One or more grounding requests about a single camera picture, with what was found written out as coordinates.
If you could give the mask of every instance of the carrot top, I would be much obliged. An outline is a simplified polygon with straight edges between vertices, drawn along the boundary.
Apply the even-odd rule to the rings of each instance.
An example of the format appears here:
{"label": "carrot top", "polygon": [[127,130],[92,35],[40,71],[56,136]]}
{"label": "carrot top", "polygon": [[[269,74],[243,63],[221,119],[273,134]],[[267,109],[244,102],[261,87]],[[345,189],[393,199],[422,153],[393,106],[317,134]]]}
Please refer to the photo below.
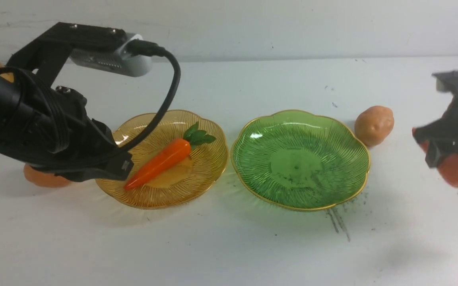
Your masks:
{"label": "carrot top", "polygon": [[202,144],[213,143],[216,140],[214,136],[207,135],[205,130],[199,130],[199,121],[185,131],[183,139],[190,143],[192,150]]}

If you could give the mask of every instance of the toy carrot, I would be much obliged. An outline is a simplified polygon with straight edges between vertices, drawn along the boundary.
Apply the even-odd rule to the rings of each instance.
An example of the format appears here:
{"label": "toy carrot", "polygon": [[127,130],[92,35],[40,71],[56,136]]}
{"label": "toy carrot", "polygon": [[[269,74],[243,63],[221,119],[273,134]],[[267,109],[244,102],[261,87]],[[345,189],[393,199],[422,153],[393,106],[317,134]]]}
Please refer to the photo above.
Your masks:
{"label": "toy carrot", "polygon": [[192,150],[202,144],[215,141],[215,137],[207,135],[206,131],[198,130],[199,122],[190,126],[183,138],[176,138],[165,146],[162,151],[151,158],[138,172],[127,181],[125,190],[132,190],[151,181],[162,172],[187,158]]}
{"label": "toy carrot", "polygon": [[[429,142],[422,142],[420,147],[424,152],[427,152],[429,149]],[[446,159],[444,159],[438,166],[438,172],[447,183],[449,183],[452,187],[458,188],[458,154],[450,154]]]}

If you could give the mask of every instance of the amber glass plate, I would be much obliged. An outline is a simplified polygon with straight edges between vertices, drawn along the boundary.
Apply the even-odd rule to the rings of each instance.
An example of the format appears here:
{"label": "amber glass plate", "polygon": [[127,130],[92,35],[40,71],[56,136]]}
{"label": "amber glass plate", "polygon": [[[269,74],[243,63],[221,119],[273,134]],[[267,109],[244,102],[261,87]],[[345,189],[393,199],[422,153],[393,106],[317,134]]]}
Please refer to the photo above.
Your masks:
{"label": "amber glass plate", "polygon": [[231,152],[247,189],[299,211],[327,209],[356,197],[371,166],[369,151],[343,123],[300,110],[249,122]]}
{"label": "amber glass plate", "polygon": [[[113,132],[118,145],[125,145],[144,129],[155,114],[142,114],[126,121]],[[199,121],[199,129],[215,136],[214,143],[201,145],[190,157],[160,174],[146,185],[126,191],[125,182],[96,180],[98,186],[118,201],[141,209],[159,209],[191,201],[206,192],[222,175],[229,151],[222,128],[213,121],[186,110],[168,111],[157,128],[131,150],[134,167],[129,178],[170,141]]]}

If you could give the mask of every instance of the green glass plate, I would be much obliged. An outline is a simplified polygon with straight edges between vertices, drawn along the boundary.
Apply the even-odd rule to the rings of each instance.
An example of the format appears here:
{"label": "green glass plate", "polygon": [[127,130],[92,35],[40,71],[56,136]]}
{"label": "green glass plate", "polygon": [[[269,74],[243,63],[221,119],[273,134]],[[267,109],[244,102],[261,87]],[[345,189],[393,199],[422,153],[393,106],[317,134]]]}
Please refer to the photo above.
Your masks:
{"label": "green glass plate", "polygon": [[299,211],[356,197],[371,166],[369,151],[347,126],[300,110],[249,122],[233,144],[231,161],[249,191]]}

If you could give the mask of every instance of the black cable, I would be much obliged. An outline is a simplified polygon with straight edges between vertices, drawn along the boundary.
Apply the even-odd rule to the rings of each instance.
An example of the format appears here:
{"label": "black cable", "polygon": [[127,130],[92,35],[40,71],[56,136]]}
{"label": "black cable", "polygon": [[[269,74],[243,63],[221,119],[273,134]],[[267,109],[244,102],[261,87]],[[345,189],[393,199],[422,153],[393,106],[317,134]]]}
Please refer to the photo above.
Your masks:
{"label": "black cable", "polygon": [[[147,41],[142,41],[142,40],[134,40],[131,41],[127,45],[127,51],[130,52],[131,54],[140,54],[143,56],[162,56],[164,58],[167,58],[171,65],[173,66],[173,80],[171,82],[171,87],[169,88],[169,92],[167,93],[167,96],[164,99],[164,102],[158,109],[157,113],[151,119],[149,124],[140,132],[135,138],[133,138],[131,141],[126,143],[125,145],[121,146],[120,148],[117,148],[111,153],[108,154],[103,154],[103,155],[98,155],[95,157],[91,158],[85,158],[85,159],[77,159],[69,162],[63,162],[63,163],[57,163],[57,164],[52,164],[48,160],[41,161],[41,160],[36,160],[36,158],[27,158],[27,156],[19,156],[21,160],[29,160],[30,163],[32,164],[39,164],[46,166],[47,168],[57,168],[57,169],[75,169],[75,168],[87,168],[91,167],[93,165],[97,164],[102,164],[107,161],[109,161],[111,158],[114,158],[116,156],[119,156],[122,153],[128,152],[135,146],[137,146],[139,143],[141,143],[146,137],[148,137],[151,132],[158,126],[158,123],[162,120],[164,117],[165,113],[169,109],[174,96],[176,95],[176,90],[178,89],[178,85],[180,84],[180,77],[181,77],[181,68],[180,64],[178,63],[178,60],[174,57],[173,54],[171,54],[169,51],[167,51],[165,48],[158,46],[155,43],[147,42]],[[64,142],[65,142],[65,134],[68,136],[68,127],[66,120],[64,120],[64,114],[61,111],[61,108],[59,104],[56,101],[56,98],[53,96],[53,94],[48,93],[48,92],[43,92],[44,90],[49,91],[49,87],[45,87],[45,85],[36,77],[33,77],[28,74],[29,71],[18,69],[18,68],[13,68],[13,67],[4,67],[0,68],[0,74],[4,73],[14,73],[18,75],[24,76],[24,78],[27,80],[29,85],[31,85],[33,88],[35,88],[38,93],[43,97],[45,104],[47,106],[48,111],[50,112],[50,115],[54,121],[54,126],[56,127],[55,130],[55,135],[56,135],[56,149],[59,147],[64,147]]]}

